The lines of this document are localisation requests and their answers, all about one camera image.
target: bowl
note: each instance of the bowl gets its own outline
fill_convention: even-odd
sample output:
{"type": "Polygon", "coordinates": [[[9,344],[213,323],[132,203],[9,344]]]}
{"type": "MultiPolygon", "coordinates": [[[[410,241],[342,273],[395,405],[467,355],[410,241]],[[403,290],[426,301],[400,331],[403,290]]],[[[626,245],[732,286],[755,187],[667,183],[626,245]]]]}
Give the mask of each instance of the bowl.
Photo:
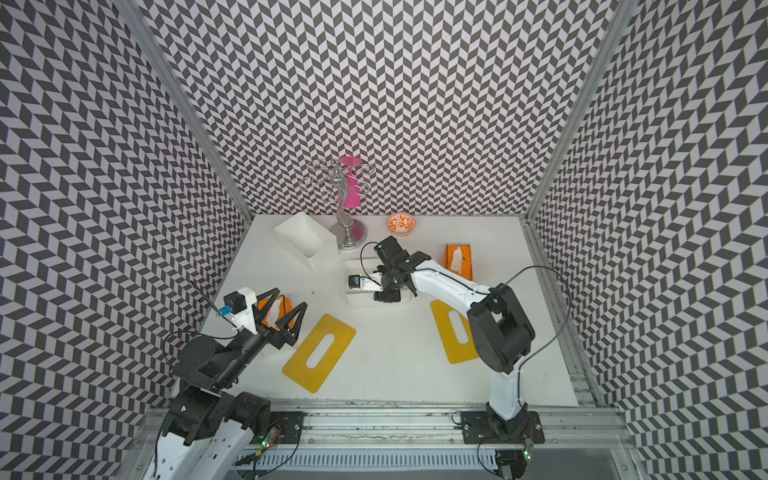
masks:
{"type": "Polygon", "coordinates": [[[403,212],[393,214],[386,219],[386,227],[395,237],[404,237],[416,228],[416,219],[403,212]]]}

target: black cable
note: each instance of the black cable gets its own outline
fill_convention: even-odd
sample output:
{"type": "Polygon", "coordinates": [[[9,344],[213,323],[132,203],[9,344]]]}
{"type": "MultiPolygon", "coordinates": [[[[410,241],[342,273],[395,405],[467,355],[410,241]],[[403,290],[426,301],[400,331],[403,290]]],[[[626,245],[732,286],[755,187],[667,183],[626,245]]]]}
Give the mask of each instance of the black cable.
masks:
{"type": "MultiPolygon", "coordinates": [[[[270,473],[274,472],[275,470],[277,470],[278,468],[282,467],[282,466],[283,466],[283,465],[285,465],[286,463],[290,462],[290,460],[291,460],[291,459],[293,458],[293,456],[296,454],[296,450],[298,450],[298,449],[299,449],[299,444],[301,443],[301,423],[300,423],[298,420],[296,420],[296,419],[292,419],[292,420],[293,420],[294,422],[296,422],[296,424],[299,426],[299,434],[298,434],[299,436],[298,436],[298,438],[296,438],[296,447],[294,447],[294,448],[293,448],[293,452],[291,452],[290,456],[289,456],[288,458],[286,458],[286,459],[285,459],[285,461],[283,461],[283,463],[281,463],[281,464],[279,464],[277,467],[275,467],[275,468],[273,468],[273,469],[271,469],[271,470],[267,471],[267,472],[266,472],[264,475],[259,475],[259,478],[262,478],[262,477],[264,477],[264,476],[266,476],[266,475],[269,475],[270,473]]],[[[256,464],[257,464],[257,461],[256,461],[256,460],[254,460],[254,461],[253,461],[253,470],[254,470],[254,471],[256,471],[256,464]]]]}
{"type": "Polygon", "coordinates": [[[231,340],[231,339],[235,338],[238,335],[239,332],[235,333],[232,336],[206,335],[205,333],[200,333],[197,330],[174,330],[173,332],[169,332],[161,340],[161,346],[160,346],[160,350],[163,353],[163,356],[165,357],[165,360],[167,362],[172,362],[172,360],[168,358],[168,354],[165,352],[165,343],[168,341],[168,337],[169,336],[178,335],[179,333],[189,333],[190,335],[193,335],[193,336],[198,336],[198,335],[209,336],[210,338],[216,339],[216,340],[231,340]]]}
{"type": "Polygon", "coordinates": [[[453,278],[452,276],[448,275],[447,273],[441,272],[439,270],[435,270],[434,268],[417,268],[414,273],[416,273],[416,272],[424,272],[424,271],[439,273],[440,275],[443,275],[445,278],[449,278],[449,279],[453,280],[454,282],[458,283],[459,285],[463,286],[464,288],[466,288],[470,292],[479,293],[480,295],[490,295],[491,294],[491,292],[479,292],[479,291],[473,289],[472,287],[470,287],[469,285],[467,285],[466,283],[462,282],[461,280],[453,278]]]}
{"type": "Polygon", "coordinates": [[[360,267],[362,267],[362,272],[366,275],[366,278],[368,280],[371,280],[376,285],[381,286],[382,285],[381,283],[379,283],[379,282],[375,281],[373,278],[371,278],[371,276],[368,274],[368,272],[366,272],[366,266],[362,264],[362,251],[365,250],[366,247],[368,245],[370,245],[370,244],[378,245],[379,243],[381,243],[381,242],[368,242],[368,243],[366,243],[365,245],[362,246],[362,248],[360,249],[360,267]]]}
{"type": "Polygon", "coordinates": [[[558,279],[560,279],[560,281],[563,283],[563,286],[568,291],[568,312],[565,314],[565,319],[563,320],[563,323],[560,325],[560,328],[555,333],[555,335],[548,342],[546,342],[544,344],[544,346],[542,346],[540,349],[536,350],[531,355],[526,356],[525,360],[523,360],[522,363],[520,364],[520,368],[518,368],[518,405],[520,405],[521,407],[523,407],[523,403],[522,403],[521,396],[520,396],[520,391],[522,391],[520,374],[522,372],[523,365],[525,365],[525,363],[527,363],[528,360],[530,360],[533,357],[535,357],[536,354],[538,354],[540,351],[542,351],[543,349],[547,348],[550,343],[554,342],[555,339],[557,339],[560,336],[562,331],[565,329],[566,323],[568,323],[568,319],[571,318],[571,311],[573,310],[573,305],[574,305],[573,293],[571,292],[571,288],[568,286],[568,282],[565,281],[565,278],[560,274],[560,272],[558,272],[557,270],[555,270],[554,268],[551,268],[549,266],[545,266],[545,265],[530,265],[530,266],[527,266],[524,269],[522,269],[519,272],[517,272],[511,279],[507,280],[505,282],[505,284],[508,285],[512,280],[516,279],[521,273],[523,273],[526,270],[531,269],[531,268],[543,268],[545,270],[549,270],[549,271],[553,272],[555,275],[558,276],[558,279]]]}
{"type": "Polygon", "coordinates": [[[216,303],[214,303],[214,302],[213,302],[213,300],[211,300],[211,299],[210,299],[210,297],[209,297],[208,295],[206,295],[206,294],[205,294],[205,292],[203,291],[203,289],[201,289],[201,288],[200,288],[200,286],[198,286],[198,285],[197,285],[195,282],[193,282],[192,280],[188,280],[188,281],[189,281],[189,283],[190,283],[190,284],[191,284],[193,287],[195,287],[195,289],[197,289],[197,292],[198,292],[198,293],[200,293],[200,295],[202,295],[202,296],[203,296],[203,298],[205,299],[205,302],[208,304],[208,306],[210,307],[210,309],[211,309],[211,310],[213,310],[213,311],[214,311],[214,312],[217,314],[217,316],[220,316],[221,318],[223,318],[224,320],[226,320],[226,321],[227,321],[227,323],[229,323],[231,326],[233,326],[233,327],[235,327],[235,328],[238,328],[238,326],[237,326],[237,325],[235,325],[234,323],[232,323],[232,320],[228,319],[226,315],[221,315],[220,313],[218,313],[218,312],[219,312],[219,309],[218,309],[218,308],[216,308],[216,303]]]}
{"type": "Polygon", "coordinates": [[[478,443],[478,451],[477,451],[478,462],[480,463],[480,466],[485,469],[486,472],[490,473],[491,475],[493,475],[495,477],[501,478],[502,477],[501,475],[499,475],[498,473],[496,473],[496,472],[494,472],[492,470],[489,470],[488,467],[485,466],[485,463],[483,463],[482,460],[480,459],[480,445],[482,445],[484,442],[486,442],[488,440],[496,440],[496,439],[493,438],[493,437],[485,437],[483,440],[480,440],[480,443],[478,443]]]}
{"type": "Polygon", "coordinates": [[[157,444],[160,443],[161,433],[163,433],[163,429],[157,430],[157,438],[154,440],[154,475],[152,475],[152,478],[157,477],[157,464],[160,462],[157,456],[157,444]]]}
{"type": "MultiPolygon", "coordinates": [[[[269,434],[269,432],[270,432],[270,429],[271,429],[271,428],[272,428],[274,425],[276,425],[276,424],[277,424],[277,420],[275,420],[274,422],[272,422],[272,423],[270,423],[269,425],[267,425],[267,426],[264,428],[264,430],[266,431],[266,433],[267,433],[267,434],[269,434]]],[[[253,463],[253,469],[255,470],[255,469],[256,469],[256,460],[257,460],[257,458],[259,458],[259,455],[258,455],[258,454],[259,454],[259,452],[256,452],[256,453],[252,453],[252,454],[250,454],[250,455],[246,455],[246,456],[244,456],[243,458],[241,458],[240,460],[238,460],[238,461],[236,461],[236,462],[235,462],[235,466],[236,466],[236,467],[239,467],[239,466],[241,466],[241,465],[248,465],[249,463],[253,463]]]]}

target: small white box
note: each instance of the small white box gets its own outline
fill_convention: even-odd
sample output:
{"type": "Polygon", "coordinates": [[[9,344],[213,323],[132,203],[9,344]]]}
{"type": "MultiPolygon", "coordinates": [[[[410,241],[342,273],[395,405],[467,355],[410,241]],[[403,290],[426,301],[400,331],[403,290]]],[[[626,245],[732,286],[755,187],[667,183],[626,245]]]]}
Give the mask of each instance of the small white box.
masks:
{"type": "Polygon", "coordinates": [[[275,233],[283,247],[314,272],[339,256],[336,235],[304,212],[275,227],[275,233]]]}
{"type": "MultiPolygon", "coordinates": [[[[378,258],[364,259],[362,264],[366,266],[366,272],[369,275],[382,264],[378,258]]],[[[350,260],[344,263],[344,299],[347,305],[352,308],[373,308],[377,306],[397,306],[407,304],[413,300],[413,293],[407,288],[400,290],[400,301],[396,303],[377,302],[373,299],[373,292],[364,292],[362,290],[351,290],[349,288],[350,275],[365,275],[360,266],[360,260],[350,260]]]]}

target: white tabletop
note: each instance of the white tabletop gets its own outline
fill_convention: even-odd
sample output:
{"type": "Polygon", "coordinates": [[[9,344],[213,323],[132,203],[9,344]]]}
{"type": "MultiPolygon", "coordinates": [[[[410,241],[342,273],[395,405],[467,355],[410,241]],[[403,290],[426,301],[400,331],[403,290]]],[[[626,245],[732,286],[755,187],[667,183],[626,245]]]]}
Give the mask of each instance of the white tabletop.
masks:
{"type": "MultiPolygon", "coordinates": [[[[488,401],[491,370],[482,360],[455,365],[448,362],[429,305],[434,298],[421,294],[406,304],[350,308],[343,297],[344,263],[359,258],[359,249],[340,251],[323,271],[312,272],[278,243],[273,229],[289,217],[256,216],[224,280],[217,305],[223,306],[223,296],[243,286],[256,293],[277,287],[294,305],[303,301],[309,304],[300,342],[326,313],[355,328],[357,334],[317,394],[282,373],[293,351],[259,354],[229,393],[247,391],[272,399],[488,401]]],[[[313,218],[326,228],[336,222],[332,216],[313,218]]],[[[389,235],[386,217],[356,218],[368,227],[366,241],[380,241],[389,235]]],[[[475,282],[489,286],[533,264],[517,217],[417,217],[414,232],[398,241],[410,253],[421,250],[440,263],[446,243],[468,243],[472,247],[475,282]]],[[[375,256],[369,245],[363,258],[375,256]]],[[[511,287],[536,332],[532,347],[535,351],[554,335],[536,272],[526,271],[511,287]]],[[[203,327],[203,333],[209,335],[226,336],[231,332],[232,327],[214,314],[203,327]]],[[[522,394],[531,405],[578,406],[558,342],[526,363],[522,394]]]]}

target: yellow tray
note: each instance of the yellow tray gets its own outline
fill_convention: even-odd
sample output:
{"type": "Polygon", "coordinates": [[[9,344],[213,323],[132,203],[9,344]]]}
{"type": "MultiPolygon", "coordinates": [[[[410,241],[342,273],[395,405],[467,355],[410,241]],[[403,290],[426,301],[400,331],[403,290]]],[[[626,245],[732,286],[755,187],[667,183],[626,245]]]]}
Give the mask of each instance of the yellow tray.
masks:
{"type": "Polygon", "coordinates": [[[310,392],[317,393],[346,347],[352,342],[355,333],[355,329],[341,320],[331,315],[323,315],[283,367],[283,373],[310,392]],[[306,361],[328,334],[333,335],[333,343],[314,368],[308,367],[306,361]]]}
{"type": "Polygon", "coordinates": [[[478,358],[479,355],[475,351],[475,341],[472,339],[472,331],[469,329],[469,321],[461,313],[459,314],[468,338],[467,343],[459,343],[456,338],[456,332],[453,330],[453,325],[451,325],[451,318],[449,317],[453,308],[440,300],[435,300],[430,303],[430,306],[432,307],[432,314],[435,316],[437,330],[440,332],[440,339],[442,340],[442,346],[445,349],[448,361],[450,363],[461,363],[478,358]]]}

